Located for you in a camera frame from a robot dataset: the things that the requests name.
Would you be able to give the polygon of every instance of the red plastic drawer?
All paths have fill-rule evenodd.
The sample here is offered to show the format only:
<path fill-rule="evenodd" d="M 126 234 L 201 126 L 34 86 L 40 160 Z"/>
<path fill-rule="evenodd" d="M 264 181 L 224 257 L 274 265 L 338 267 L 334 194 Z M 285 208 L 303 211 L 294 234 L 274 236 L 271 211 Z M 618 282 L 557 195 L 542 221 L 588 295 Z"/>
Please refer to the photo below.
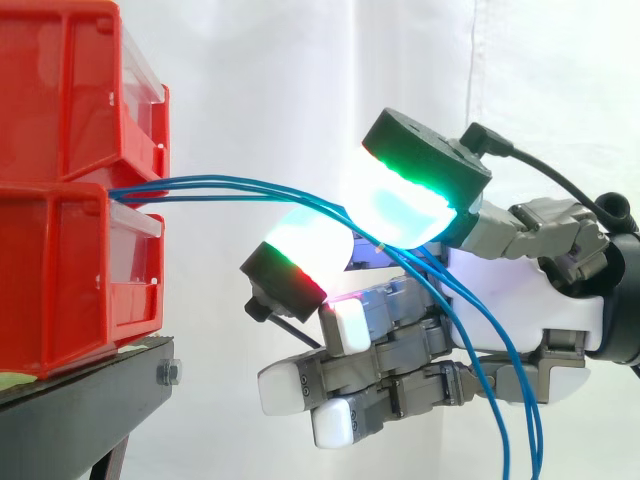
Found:
<path fill-rule="evenodd" d="M 0 180 L 169 176 L 169 91 L 105 0 L 0 2 Z"/>
<path fill-rule="evenodd" d="M 94 184 L 0 183 L 0 371 L 45 378 L 162 326 L 164 223 Z"/>

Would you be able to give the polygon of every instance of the screw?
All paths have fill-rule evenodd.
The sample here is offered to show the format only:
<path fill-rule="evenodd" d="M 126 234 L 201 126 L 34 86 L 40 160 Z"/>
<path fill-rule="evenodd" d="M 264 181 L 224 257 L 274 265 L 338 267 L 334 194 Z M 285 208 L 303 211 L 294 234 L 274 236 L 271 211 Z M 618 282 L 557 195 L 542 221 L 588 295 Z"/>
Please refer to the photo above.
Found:
<path fill-rule="evenodd" d="M 178 385 L 182 379 L 182 362 L 177 358 L 163 360 L 158 366 L 157 380 L 166 387 Z"/>

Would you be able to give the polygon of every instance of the blue wire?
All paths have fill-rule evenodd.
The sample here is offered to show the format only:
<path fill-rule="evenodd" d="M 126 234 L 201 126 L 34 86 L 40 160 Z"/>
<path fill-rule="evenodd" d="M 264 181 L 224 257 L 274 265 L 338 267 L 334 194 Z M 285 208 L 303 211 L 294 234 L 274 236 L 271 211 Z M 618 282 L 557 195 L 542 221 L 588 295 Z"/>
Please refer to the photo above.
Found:
<path fill-rule="evenodd" d="M 118 198 L 120 203 L 171 203 L 171 202 L 289 202 L 269 195 L 174 195 L 172 197 Z"/>
<path fill-rule="evenodd" d="M 269 182 L 264 182 L 262 180 L 254 180 L 251 178 L 244 178 L 244 177 L 234 177 L 231 175 L 186 175 L 186 176 L 182 176 L 182 177 L 173 177 L 173 178 L 166 178 L 166 179 L 161 179 L 161 180 L 154 180 L 151 182 L 147 182 L 143 185 L 139 185 L 139 186 L 135 186 L 135 187 L 130 187 L 130 188 L 119 188 L 119 189 L 113 189 L 110 192 L 110 195 L 115 198 L 116 196 L 120 197 L 123 195 L 127 195 L 128 193 L 136 193 L 138 192 L 138 189 L 141 187 L 145 187 L 147 185 L 151 186 L 151 187 L 155 187 L 152 190 L 147 190 L 147 191 L 162 191 L 162 190 L 170 190 L 170 188 L 166 188 L 166 189 L 160 189 L 157 188 L 158 186 L 175 186 L 176 184 L 182 184 L 182 183 L 191 183 L 191 182 L 203 182 L 203 181 L 213 181 L 213 182 L 232 182 L 234 185 L 237 184 L 245 184 L 245 185 L 251 185 L 251 186 L 256 186 L 256 187 L 261 187 L 261 188 L 266 188 L 266 189 L 271 189 L 271 190 L 275 190 L 275 191 L 279 191 L 279 192 L 283 192 L 283 193 L 290 193 L 293 195 L 298 195 L 304 198 L 307 198 L 309 200 L 312 201 L 316 201 L 318 202 L 320 205 L 323 205 L 325 207 L 328 207 L 334 211 L 338 211 L 343 215 L 346 215 L 346 210 L 344 209 L 344 207 L 342 207 L 341 205 L 337 205 L 335 203 L 329 202 L 323 198 L 320 198 L 316 195 L 313 195 L 311 193 L 308 192 L 303 192 L 302 190 L 298 190 L 295 188 L 291 188 L 291 187 L 285 187 L 284 185 L 278 185 L 275 183 L 269 183 Z"/>
<path fill-rule="evenodd" d="M 531 450 L 531 460 L 532 460 L 532 471 L 533 478 L 538 478 L 539 472 L 542 469 L 542 460 L 543 460 L 543 434 L 542 434 L 542 421 L 540 419 L 540 410 L 538 408 L 538 403 L 533 394 L 533 391 L 528 383 L 528 381 L 522 381 L 522 379 L 526 379 L 526 373 L 524 368 L 522 367 L 522 362 L 518 355 L 518 352 L 515 349 L 515 346 L 511 342 L 507 332 L 502 328 L 500 323 L 496 320 L 496 318 L 491 314 L 489 309 L 466 287 L 464 287 L 458 279 L 456 279 L 439 261 L 435 258 L 425 247 L 419 247 L 417 249 L 420 253 L 424 255 L 424 257 L 429 260 L 429 262 L 438 270 L 434 271 L 433 267 L 421 261 L 413 254 L 409 253 L 410 257 L 413 257 L 412 260 L 416 261 L 422 268 L 431 273 L 434 277 L 436 277 L 441 282 L 448 285 L 453 291 L 460 294 L 465 300 L 471 303 L 474 307 L 482 313 L 487 320 L 494 326 L 501 339 L 507 345 L 507 351 L 509 353 L 509 357 L 514 365 L 514 369 L 518 375 L 520 380 L 520 385 L 522 387 L 522 395 L 525 403 L 525 413 L 527 417 L 527 430 L 529 433 L 529 447 Z M 531 418 L 531 414 L 533 413 L 533 417 L 535 419 L 535 429 L 536 432 L 533 431 L 533 419 Z"/>
<path fill-rule="evenodd" d="M 216 176 L 195 176 L 195 177 L 190 177 L 190 179 L 195 179 L 198 177 L 206 177 L 207 179 L 212 179 L 212 178 L 216 178 L 216 179 L 220 179 L 220 180 L 231 180 L 233 179 L 235 181 L 235 179 L 237 179 L 238 177 L 227 177 L 227 176 L 223 176 L 223 175 L 216 175 Z M 295 189 L 291 189 L 288 187 L 281 187 L 281 186 L 275 186 L 277 187 L 279 190 L 278 191 L 273 191 L 271 190 L 271 188 L 269 188 L 270 186 L 272 186 L 273 184 L 268 184 L 267 182 L 260 182 L 260 181 L 254 181 L 254 180 L 249 180 L 249 179 L 240 179 L 241 181 L 243 181 L 244 183 L 250 183 L 251 185 L 261 185 L 261 186 L 266 186 L 267 188 L 253 188 L 251 186 L 247 186 L 247 185 L 237 185 L 237 184 L 229 184 L 229 183 L 216 183 L 216 184 L 204 184 L 204 183 L 200 183 L 200 184 L 191 184 L 189 182 L 186 182 L 186 180 L 181 179 L 178 181 L 172 181 L 172 182 L 168 182 L 168 181 L 156 181 L 156 182 L 150 182 L 153 183 L 153 185 L 142 185 L 139 187 L 132 187 L 132 188 L 127 188 L 127 189 L 117 189 L 117 190 L 113 190 L 111 192 L 111 196 L 113 198 L 117 198 L 120 199 L 123 196 L 129 195 L 129 194 L 133 194 L 133 193 L 144 193 L 144 192 L 155 192 L 155 191 L 162 191 L 162 190 L 174 190 L 174 189 L 186 189 L 186 188 L 228 188 L 228 189 L 235 189 L 235 190 L 241 190 L 241 191 L 252 191 L 252 192 L 258 192 L 258 193 L 266 193 L 268 196 L 272 196 L 275 198 L 279 198 L 281 200 L 285 200 L 285 201 L 293 201 L 296 203 L 300 203 L 302 205 L 306 205 L 307 207 L 313 208 L 314 210 L 323 213 L 331 218 L 333 218 L 334 220 L 342 223 L 343 225 L 351 228 L 353 231 L 355 231 L 356 233 L 360 234 L 361 236 L 363 236 L 364 238 L 366 238 L 367 240 L 369 240 L 370 242 L 372 242 L 374 245 L 380 245 L 380 242 L 375 239 L 374 237 L 372 237 L 371 235 L 367 234 L 366 232 L 364 232 L 363 230 L 361 230 L 360 228 L 358 228 L 356 225 L 354 225 L 350 220 L 348 220 L 348 218 L 345 218 L 345 214 L 343 214 L 344 208 L 333 204 L 331 202 L 327 202 L 325 200 L 319 199 L 318 197 L 315 197 L 313 195 L 307 194 L 306 192 L 302 192 L 299 190 L 295 190 Z M 233 196 L 226 196 L 224 197 L 225 200 L 231 200 Z M 243 199 L 249 200 L 250 198 L 247 198 L 249 196 L 244 196 Z M 147 202 L 149 200 L 161 200 L 163 202 L 168 202 L 171 201 L 171 198 L 174 197 L 168 197 L 168 198 L 163 198 L 163 199 L 135 199 L 135 198 L 129 198 L 129 199 L 123 199 L 125 200 L 127 203 L 133 203 L 133 202 Z M 201 201 L 205 201 L 205 198 L 207 198 L 209 201 L 214 201 L 214 200 L 218 200 L 220 198 L 220 196 L 210 196 L 210 197 L 200 197 L 202 200 Z M 324 205 L 318 205 L 318 200 L 320 200 L 320 202 L 322 202 Z M 390 249 L 389 247 L 383 246 L 382 248 L 383 251 L 385 251 L 385 253 L 387 255 L 389 255 L 390 258 L 392 258 L 398 265 L 400 265 L 401 267 L 403 267 L 407 273 L 409 273 L 413 278 L 415 278 L 424 288 L 426 288 L 427 290 L 430 291 L 430 293 L 432 294 L 432 296 L 434 297 L 434 299 L 436 299 L 436 301 L 438 301 L 438 303 L 440 303 L 441 307 L 443 308 L 443 310 L 445 311 L 445 313 L 450 317 L 452 323 L 455 325 L 455 327 L 458 329 L 458 332 L 460 333 L 460 337 L 463 341 L 463 344 L 465 345 L 465 348 L 467 349 L 467 351 L 469 352 L 469 356 L 471 358 L 471 363 L 474 366 L 474 369 L 476 370 L 476 372 L 478 373 L 478 378 L 480 380 L 480 383 L 483 387 L 483 389 L 485 390 L 485 394 L 487 395 L 487 399 L 489 400 L 489 403 L 491 405 L 491 408 L 494 412 L 494 415 L 496 416 L 496 422 L 498 423 L 498 428 L 500 430 L 500 434 L 502 436 L 502 441 L 503 441 L 503 453 L 504 453 L 504 465 L 503 465 L 503 478 L 507 479 L 509 476 L 509 467 L 510 467 L 510 449 L 509 449 L 509 439 L 508 439 L 508 435 L 506 432 L 506 427 L 504 425 L 504 421 L 502 419 L 502 416 L 500 414 L 496 399 L 495 399 L 495 395 L 493 393 L 493 390 L 491 388 L 491 386 L 488 383 L 488 380 L 486 378 L 486 375 L 484 374 L 484 371 L 482 370 L 482 366 L 480 365 L 480 362 L 478 360 L 478 357 L 475 353 L 475 350 L 473 348 L 473 345 L 471 344 L 471 341 L 466 333 L 466 331 L 464 330 L 464 327 L 462 325 L 462 323 L 460 322 L 460 320 L 458 319 L 457 315 L 455 314 L 455 312 L 451 309 L 451 307 L 449 306 L 449 304 L 446 302 L 446 300 L 440 295 L 440 293 L 435 289 L 435 287 L 433 285 L 431 285 L 428 281 L 426 281 L 422 275 L 420 275 L 420 273 L 415 270 L 413 267 L 411 267 L 411 265 L 406 262 L 401 255 L 406 255 L 407 257 L 411 257 L 412 254 L 409 252 L 406 252 L 404 250 L 397 250 L 397 251 L 393 251 L 392 249 Z M 455 280 L 453 278 L 453 276 L 450 276 L 451 278 L 449 279 L 445 279 L 446 283 L 452 283 L 454 286 L 455 284 L 459 285 L 459 282 L 457 282 L 457 280 Z M 525 377 L 525 382 L 526 382 L 526 387 L 529 388 L 530 391 L 530 387 L 528 385 L 528 381 L 526 380 Z"/>

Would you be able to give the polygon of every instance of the white backdrop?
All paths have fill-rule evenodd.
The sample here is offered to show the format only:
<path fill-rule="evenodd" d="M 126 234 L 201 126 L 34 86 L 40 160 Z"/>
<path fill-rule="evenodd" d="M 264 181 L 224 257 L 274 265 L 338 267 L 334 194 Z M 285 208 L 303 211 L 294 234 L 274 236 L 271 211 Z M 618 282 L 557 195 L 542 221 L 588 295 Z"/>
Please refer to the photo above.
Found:
<path fill-rule="evenodd" d="M 592 195 L 636 184 L 640 40 L 635 2 L 121 0 L 125 23 L 171 89 L 172 174 L 251 176 L 338 198 L 349 154 L 384 106 L 447 136 L 469 119 L 544 156 Z M 489 160 L 487 197 L 558 194 Z M 307 414 L 262 415 L 256 373 L 301 351 L 243 312 L 238 267 L 287 207 L 193 204 L 167 220 L 164 334 L 185 365 L 173 398 L 131 436 L 127 479 L 497 478 L 483 400 L 387 425 L 343 451 L 313 447 Z M 345 275 L 358 288 L 389 272 Z M 320 338 L 317 322 L 305 329 Z M 640 382 L 595 366 L 543 411 L 543 478 L 640 478 Z M 513 478 L 528 478 L 524 417 L 504 408 Z"/>

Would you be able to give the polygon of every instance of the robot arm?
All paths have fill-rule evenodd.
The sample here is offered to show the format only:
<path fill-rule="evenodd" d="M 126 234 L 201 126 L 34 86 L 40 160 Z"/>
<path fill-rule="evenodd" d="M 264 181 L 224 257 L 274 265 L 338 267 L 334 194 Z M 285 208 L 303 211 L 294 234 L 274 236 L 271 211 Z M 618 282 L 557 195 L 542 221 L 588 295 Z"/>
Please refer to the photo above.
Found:
<path fill-rule="evenodd" d="M 640 363 L 640 323 L 634 313 L 640 308 L 635 295 L 640 288 L 640 240 L 628 202 L 619 202 L 624 197 L 608 194 L 606 215 L 588 199 L 541 198 L 502 210 L 478 194 L 490 177 L 479 159 L 484 153 L 513 151 L 513 146 L 475 124 L 460 141 L 445 141 L 397 117 L 400 120 L 389 120 L 383 113 L 363 145 L 372 154 L 398 154 L 399 171 L 406 173 L 410 167 L 414 174 L 424 168 L 429 175 L 420 170 L 422 180 L 435 178 L 434 188 L 452 195 L 457 215 L 437 243 L 426 247 L 500 320 L 521 355 L 538 403 L 560 400 L 586 381 L 586 354 Z M 385 122 L 391 122 L 391 133 L 383 131 Z M 402 147 L 394 150 L 396 141 Z M 409 149 L 411 142 L 418 143 Z M 427 153 L 421 153 L 429 162 L 416 165 L 411 159 L 414 154 L 420 157 L 420 142 L 427 145 Z M 463 178 L 464 188 L 447 184 L 443 179 L 449 177 Z M 611 220 L 616 209 L 620 222 Z M 607 223 L 610 233 L 600 231 L 598 222 Z M 621 223 L 625 227 L 616 231 Z M 271 259 L 258 262 L 266 256 L 260 250 L 243 265 L 254 286 L 247 312 L 260 321 L 271 312 L 293 312 L 304 321 L 319 307 L 325 341 L 325 347 L 259 373 L 266 414 L 309 410 L 316 445 L 339 448 L 377 433 L 384 422 L 435 406 L 461 406 L 483 395 L 471 367 L 441 358 L 462 348 L 462 341 L 414 278 L 399 277 L 322 303 L 317 299 L 324 292 L 317 285 L 298 288 L 299 279 L 307 277 L 295 266 L 274 276 L 269 266 L 281 265 Z M 377 246 L 355 235 L 347 269 L 389 266 L 393 262 Z M 474 348 L 487 353 L 481 367 L 496 397 L 522 402 L 515 368 L 497 334 L 466 300 L 427 278 L 449 298 Z"/>
<path fill-rule="evenodd" d="M 451 261 L 457 267 L 465 260 L 477 260 L 469 254 L 452 253 Z M 505 275 L 504 266 L 491 271 L 496 262 L 484 262 L 487 265 L 478 270 L 481 274 L 476 280 L 514 280 Z M 564 297 L 531 265 L 532 260 L 516 262 L 521 275 L 516 280 L 519 285 L 511 291 L 530 290 L 530 298 L 523 305 L 521 298 L 507 294 L 510 304 L 505 308 L 517 315 L 503 326 L 525 356 L 525 371 L 538 402 L 548 403 L 568 395 L 586 380 L 588 371 L 577 369 L 585 366 L 587 339 L 593 338 L 595 345 L 602 336 L 603 301 Z M 472 290 L 479 287 L 468 285 Z M 547 302 L 546 307 L 539 305 L 541 301 Z M 465 302 L 453 298 L 454 308 L 458 303 Z M 459 316 L 479 348 L 498 350 L 500 341 L 487 338 L 484 319 Z M 573 318 L 577 319 L 573 330 L 554 328 L 563 327 L 563 321 L 571 325 Z M 457 332 L 412 278 L 399 277 L 333 299 L 321 307 L 320 321 L 324 348 L 278 362 L 258 375 L 264 412 L 287 415 L 311 410 L 318 447 L 347 446 L 377 433 L 386 421 L 426 413 L 435 406 L 462 406 L 482 394 L 470 367 L 438 360 L 457 348 Z M 522 401 L 506 355 L 496 352 L 481 361 L 497 398 Z"/>

